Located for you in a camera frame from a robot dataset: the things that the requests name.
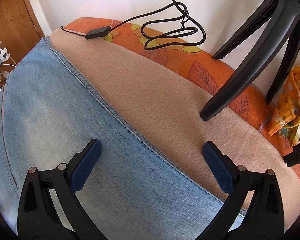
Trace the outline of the peach fleece blanket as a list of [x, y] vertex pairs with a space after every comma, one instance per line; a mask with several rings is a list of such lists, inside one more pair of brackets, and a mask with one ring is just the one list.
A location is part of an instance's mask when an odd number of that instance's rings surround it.
[[278, 150], [231, 109], [203, 121], [200, 111], [210, 95], [199, 86], [141, 55], [111, 42], [86, 40], [56, 30], [60, 51], [123, 119], [187, 176], [225, 198], [202, 156], [213, 141], [237, 165], [254, 172], [275, 172], [282, 195], [285, 226], [300, 215], [300, 179]]

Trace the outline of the light blue denim pants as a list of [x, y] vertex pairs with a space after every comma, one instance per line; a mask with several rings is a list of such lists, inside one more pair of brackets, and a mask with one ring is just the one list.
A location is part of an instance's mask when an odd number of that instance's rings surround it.
[[29, 168], [53, 170], [91, 139], [101, 156], [77, 197], [108, 239], [195, 239], [222, 207], [43, 38], [0, 93], [0, 221], [11, 233]]

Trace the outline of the orange floral scarf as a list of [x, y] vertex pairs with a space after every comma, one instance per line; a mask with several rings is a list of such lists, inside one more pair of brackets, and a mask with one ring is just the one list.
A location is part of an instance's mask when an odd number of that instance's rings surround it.
[[271, 117], [268, 134], [286, 138], [293, 146], [297, 143], [300, 125], [300, 65], [292, 68], [284, 90]]

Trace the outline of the orange floral bed sheet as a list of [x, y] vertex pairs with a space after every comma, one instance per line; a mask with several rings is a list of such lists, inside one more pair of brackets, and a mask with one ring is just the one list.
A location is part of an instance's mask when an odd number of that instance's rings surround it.
[[[103, 27], [107, 23], [107, 20], [80, 18], [70, 24], [69, 33], [76, 35], [78, 30], [91, 30], [94, 27]], [[96, 39], [116, 44], [166, 67], [205, 90], [210, 97], [216, 94], [221, 82], [231, 74], [231, 70], [226, 64], [212, 59], [208, 53], [198, 48], [176, 47], [173, 49], [160, 48], [154, 51], [144, 50], [141, 28], [136, 24], [127, 23], [106, 37]], [[274, 108], [265, 104], [264, 97], [256, 89], [249, 88], [226, 109], [234, 111], [260, 132], [278, 150], [281, 157], [290, 151], [285, 139], [268, 135], [266, 120], [272, 116]], [[292, 169], [300, 179], [300, 166]]]

